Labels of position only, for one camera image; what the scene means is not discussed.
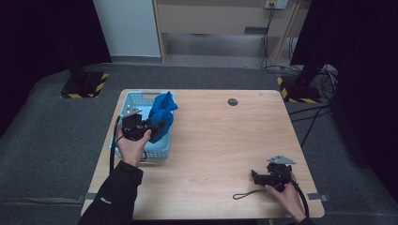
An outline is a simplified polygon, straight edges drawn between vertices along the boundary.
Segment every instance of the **yellow black tape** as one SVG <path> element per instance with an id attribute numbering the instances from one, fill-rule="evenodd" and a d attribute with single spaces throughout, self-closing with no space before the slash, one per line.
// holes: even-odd
<path id="1" fill-rule="evenodd" d="M 103 88 L 103 85 L 105 84 L 106 79 L 108 78 L 109 74 L 104 73 L 99 81 L 99 84 L 97 85 L 96 91 L 94 93 L 90 94 L 66 94 L 62 95 L 62 98 L 96 98 L 99 94 L 100 91 Z"/>
<path id="2" fill-rule="evenodd" d="M 278 85 L 281 88 L 282 98 L 285 102 L 295 102 L 295 103 L 322 103 L 320 98 L 291 98 L 287 93 L 284 86 L 282 78 L 278 78 Z"/>

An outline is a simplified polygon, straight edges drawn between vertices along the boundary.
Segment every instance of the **blue towel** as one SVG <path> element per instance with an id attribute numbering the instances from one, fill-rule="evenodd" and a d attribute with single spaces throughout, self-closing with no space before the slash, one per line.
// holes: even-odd
<path id="1" fill-rule="evenodd" d="M 156 125 L 160 120 L 164 119 L 165 124 L 159 132 L 152 136 L 150 139 L 151 143 L 159 141 L 164 135 L 167 134 L 170 126 L 173 124 L 174 117 L 171 111 L 176 110 L 178 106 L 174 103 L 172 94 L 167 92 L 161 94 L 155 98 L 152 109 L 149 112 L 148 118 L 150 119 L 151 125 Z"/>

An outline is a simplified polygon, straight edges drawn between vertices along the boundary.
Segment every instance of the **white wall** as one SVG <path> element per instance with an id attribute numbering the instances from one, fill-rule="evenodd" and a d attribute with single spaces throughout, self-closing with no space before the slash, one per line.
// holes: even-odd
<path id="1" fill-rule="evenodd" d="M 111 56 L 161 57 L 152 0 L 94 0 Z"/>

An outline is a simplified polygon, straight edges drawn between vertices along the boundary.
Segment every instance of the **black sleeve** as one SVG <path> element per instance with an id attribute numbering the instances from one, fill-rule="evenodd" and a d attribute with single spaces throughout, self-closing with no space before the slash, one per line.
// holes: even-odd
<path id="1" fill-rule="evenodd" d="M 308 217 L 306 217 L 298 225 L 315 225 L 315 224 Z"/>
<path id="2" fill-rule="evenodd" d="M 120 161 L 99 188 L 94 201 L 82 215 L 84 224 L 131 224 L 137 188 L 144 172 Z"/>

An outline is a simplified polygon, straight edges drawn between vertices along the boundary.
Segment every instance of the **human hand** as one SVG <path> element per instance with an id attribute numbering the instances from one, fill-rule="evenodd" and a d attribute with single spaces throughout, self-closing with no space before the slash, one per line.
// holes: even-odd
<path id="1" fill-rule="evenodd" d="M 295 175 L 291 172 L 292 179 L 296 182 Z M 297 222 L 305 219 L 305 213 L 295 187 L 288 183 L 283 192 L 279 192 L 272 186 L 265 186 L 268 193 L 272 194 L 279 202 L 281 207 Z"/>
<path id="2" fill-rule="evenodd" d="M 136 142 L 131 141 L 123 136 L 122 127 L 117 127 L 117 137 L 122 137 L 116 143 L 122 155 L 122 160 L 131 166 L 138 167 L 143 157 L 145 144 L 150 140 L 151 130 L 147 130 L 144 137 Z"/>

